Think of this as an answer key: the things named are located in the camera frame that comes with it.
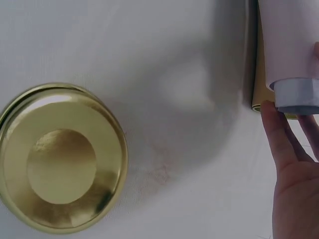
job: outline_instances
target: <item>white cap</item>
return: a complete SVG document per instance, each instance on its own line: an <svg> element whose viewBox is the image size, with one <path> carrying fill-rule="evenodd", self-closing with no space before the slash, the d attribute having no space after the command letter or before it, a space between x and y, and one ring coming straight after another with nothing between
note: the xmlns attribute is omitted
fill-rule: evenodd
<svg viewBox="0 0 319 239"><path fill-rule="evenodd" d="M290 78L274 83L276 107L295 115L319 114L319 79Z"/></svg>

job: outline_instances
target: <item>finger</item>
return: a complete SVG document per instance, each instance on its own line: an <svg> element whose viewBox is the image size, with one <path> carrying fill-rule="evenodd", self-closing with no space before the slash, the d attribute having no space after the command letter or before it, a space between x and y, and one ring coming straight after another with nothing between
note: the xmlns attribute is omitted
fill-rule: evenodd
<svg viewBox="0 0 319 239"><path fill-rule="evenodd" d="M319 42L315 43L315 48L314 48L314 52L315 52L315 56L318 58L319 60Z"/></svg>
<svg viewBox="0 0 319 239"><path fill-rule="evenodd" d="M314 162L314 160L306 153L305 149L299 143L295 134L291 130L291 127L288 123L286 116L281 112L278 112L278 115L279 115L279 118L281 120L282 126L284 127L287 138L288 138L289 142L291 143L291 145L293 146L293 149L294 149L295 154L298 158L298 161Z"/></svg>
<svg viewBox="0 0 319 239"><path fill-rule="evenodd" d="M319 160L319 126L314 116L298 116L298 121L303 129L314 155Z"/></svg>
<svg viewBox="0 0 319 239"><path fill-rule="evenodd" d="M279 173L288 165L297 162L298 158L286 135L274 103L263 102L261 115L276 169Z"/></svg>

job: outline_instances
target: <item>gold metal lid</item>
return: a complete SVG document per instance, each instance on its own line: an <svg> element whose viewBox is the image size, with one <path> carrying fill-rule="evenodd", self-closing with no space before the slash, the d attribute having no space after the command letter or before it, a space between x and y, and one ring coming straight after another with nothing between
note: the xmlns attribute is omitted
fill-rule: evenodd
<svg viewBox="0 0 319 239"><path fill-rule="evenodd" d="M0 194L38 230L67 234L112 208L126 178L123 131L94 95L48 84L17 97L0 118Z"/></svg>

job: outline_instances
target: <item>white fabric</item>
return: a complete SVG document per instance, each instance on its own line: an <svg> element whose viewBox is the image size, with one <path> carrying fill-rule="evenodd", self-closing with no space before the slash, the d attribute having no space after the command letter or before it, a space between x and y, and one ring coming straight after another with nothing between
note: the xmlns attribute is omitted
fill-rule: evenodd
<svg viewBox="0 0 319 239"><path fill-rule="evenodd" d="M0 108L41 83L86 87L130 161L92 228L50 236L1 206L1 238L268 239L276 173L246 102L249 20L244 0L0 1Z"/></svg>

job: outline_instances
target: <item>white cylindrical container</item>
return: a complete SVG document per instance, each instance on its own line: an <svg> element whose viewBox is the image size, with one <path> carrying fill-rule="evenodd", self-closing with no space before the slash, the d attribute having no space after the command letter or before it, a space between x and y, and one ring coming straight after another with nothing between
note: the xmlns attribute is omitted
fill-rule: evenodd
<svg viewBox="0 0 319 239"><path fill-rule="evenodd" d="M319 114L318 0L259 0L266 84L284 113Z"/></svg>

